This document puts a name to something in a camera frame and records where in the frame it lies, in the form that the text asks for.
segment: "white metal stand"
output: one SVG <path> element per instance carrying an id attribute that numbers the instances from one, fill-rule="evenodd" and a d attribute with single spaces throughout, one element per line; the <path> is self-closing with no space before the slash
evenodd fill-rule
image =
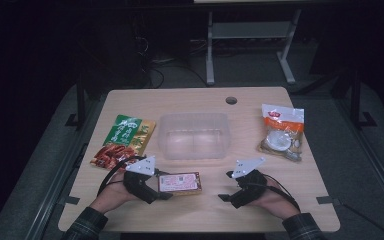
<path id="1" fill-rule="evenodd" d="M 286 57 L 295 34 L 301 10 L 296 10 L 292 21 L 283 22 L 239 22 L 239 23 L 214 23 L 213 13 L 208 16 L 208 42 L 207 42 L 207 84 L 214 85 L 214 66 L 212 45 L 213 39 L 232 39 L 232 38 L 285 38 L 283 51 L 278 52 L 277 56 L 285 74 L 286 81 L 294 84 L 295 79 L 292 74 Z"/>

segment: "white triangular device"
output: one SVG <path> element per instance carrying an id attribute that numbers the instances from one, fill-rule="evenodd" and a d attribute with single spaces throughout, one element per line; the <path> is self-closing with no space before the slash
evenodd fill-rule
<path id="1" fill-rule="evenodd" d="M 128 165 L 126 171 L 153 176 L 155 173 L 155 156 Z"/>
<path id="2" fill-rule="evenodd" d="M 232 178 L 238 178 L 247 175 L 265 161 L 266 159 L 263 157 L 247 160 L 236 160 L 236 168 L 233 170 Z"/>

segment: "hand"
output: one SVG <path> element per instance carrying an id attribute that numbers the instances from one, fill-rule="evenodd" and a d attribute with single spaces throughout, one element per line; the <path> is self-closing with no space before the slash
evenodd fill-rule
<path id="1" fill-rule="evenodd" d="M 279 184 L 270 178 L 267 179 L 267 186 L 273 186 L 280 189 Z M 266 209 L 273 216 L 285 220 L 300 213 L 298 209 L 292 205 L 288 200 L 279 194 L 267 189 L 263 195 L 257 200 L 252 201 L 248 205 L 259 206 Z"/>
<path id="2" fill-rule="evenodd" d="M 101 213 L 114 210 L 124 203 L 137 199 L 130 194 L 123 184 L 124 174 L 116 173 L 113 175 L 108 185 L 102 190 L 99 196 L 90 204 L 89 207 Z"/>

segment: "plaid shirt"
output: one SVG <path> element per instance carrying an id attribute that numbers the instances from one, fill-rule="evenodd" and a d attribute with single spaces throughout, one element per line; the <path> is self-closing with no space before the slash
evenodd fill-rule
<path id="1" fill-rule="evenodd" d="M 108 218 L 87 207 L 62 237 L 63 240 L 99 238 Z M 291 240 L 326 240 L 310 213 L 302 213 L 283 221 Z"/>
<path id="2" fill-rule="evenodd" d="M 301 213 L 283 221 L 291 240 L 326 240 L 310 213 Z"/>

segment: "snack bag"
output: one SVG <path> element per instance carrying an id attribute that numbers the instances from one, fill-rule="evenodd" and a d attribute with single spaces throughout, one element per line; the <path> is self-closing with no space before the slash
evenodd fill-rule
<path id="1" fill-rule="evenodd" d="M 259 150 L 300 161 L 304 109 L 263 104 L 262 112 L 266 137 L 261 141 Z"/>
<path id="2" fill-rule="evenodd" d="M 141 156 L 151 138 L 155 121 L 118 115 L 104 141 L 103 147 L 95 154 L 90 163 L 111 170 L 121 160 L 132 156 Z"/>

